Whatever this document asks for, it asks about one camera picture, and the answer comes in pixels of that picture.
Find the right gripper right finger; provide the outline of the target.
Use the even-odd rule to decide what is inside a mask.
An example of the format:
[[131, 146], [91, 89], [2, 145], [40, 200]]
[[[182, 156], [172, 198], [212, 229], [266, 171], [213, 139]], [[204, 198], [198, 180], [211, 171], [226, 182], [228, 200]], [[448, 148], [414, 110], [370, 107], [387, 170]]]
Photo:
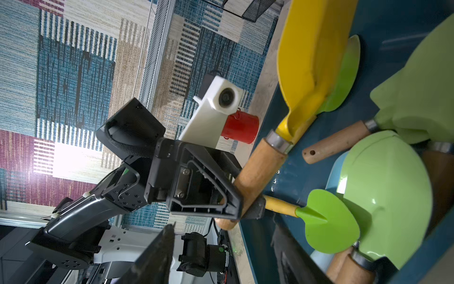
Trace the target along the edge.
[[281, 284], [332, 284], [287, 227], [275, 224], [271, 244], [277, 259]]

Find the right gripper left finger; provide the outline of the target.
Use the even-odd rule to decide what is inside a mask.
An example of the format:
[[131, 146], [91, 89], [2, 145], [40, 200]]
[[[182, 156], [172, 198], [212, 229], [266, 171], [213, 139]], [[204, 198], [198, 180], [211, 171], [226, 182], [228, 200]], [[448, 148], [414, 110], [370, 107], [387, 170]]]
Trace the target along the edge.
[[175, 226], [166, 225], [117, 284], [168, 284], [175, 236]]

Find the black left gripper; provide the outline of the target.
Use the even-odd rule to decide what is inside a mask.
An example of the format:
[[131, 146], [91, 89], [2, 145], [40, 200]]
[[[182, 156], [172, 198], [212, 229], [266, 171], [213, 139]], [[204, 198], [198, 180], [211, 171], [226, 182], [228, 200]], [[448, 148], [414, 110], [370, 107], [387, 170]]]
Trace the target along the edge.
[[264, 216], [266, 201], [259, 196], [242, 212], [244, 194], [233, 184], [241, 170], [227, 151], [160, 138], [144, 197], [148, 204], [165, 202], [175, 215], [258, 220]]

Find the green shovel yellow handle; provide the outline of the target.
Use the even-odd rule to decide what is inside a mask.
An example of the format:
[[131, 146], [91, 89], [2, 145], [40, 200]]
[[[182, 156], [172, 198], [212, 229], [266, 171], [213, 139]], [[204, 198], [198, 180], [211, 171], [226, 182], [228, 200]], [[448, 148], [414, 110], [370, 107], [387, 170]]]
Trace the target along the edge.
[[346, 215], [341, 217], [341, 227], [333, 236], [328, 237], [327, 213], [322, 211], [323, 205], [327, 205], [327, 194], [324, 189], [314, 189], [310, 192], [305, 207], [291, 204], [272, 196], [264, 196], [266, 209], [275, 213], [288, 215], [303, 220], [305, 225], [305, 238], [310, 247], [327, 254], [335, 254], [351, 247], [360, 237], [359, 225], [346, 206]]

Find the yellow shovel wooden handle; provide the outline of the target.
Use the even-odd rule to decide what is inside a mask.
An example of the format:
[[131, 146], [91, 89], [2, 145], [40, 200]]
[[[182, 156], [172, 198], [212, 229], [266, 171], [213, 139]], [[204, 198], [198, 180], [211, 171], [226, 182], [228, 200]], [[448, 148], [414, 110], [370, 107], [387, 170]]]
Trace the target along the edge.
[[278, 85], [267, 109], [280, 123], [259, 139], [234, 181], [246, 213], [319, 115], [338, 79], [357, 1], [292, 1], [276, 54]]

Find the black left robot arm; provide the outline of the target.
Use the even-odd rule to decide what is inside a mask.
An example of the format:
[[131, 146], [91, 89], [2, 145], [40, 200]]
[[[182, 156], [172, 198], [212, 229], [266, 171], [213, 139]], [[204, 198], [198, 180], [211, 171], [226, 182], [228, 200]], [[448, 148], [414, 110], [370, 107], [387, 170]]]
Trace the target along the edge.
[[27, 248], [57, 266], [81, 270], [102, 263], [110, 248], [124, 255], [127, 233], [110, 226], [109, 219], [154, 202], [165, 203], [175, 215], [229, 221], [264, 215], [263, 197], [242, 213], [244, 199], [233, 184], [241, 166], [234, 155], [165, 138], [164, 132], [138, 99], [128, 101], [96, 132], [120, 166], [78, 200], [65, 198]]

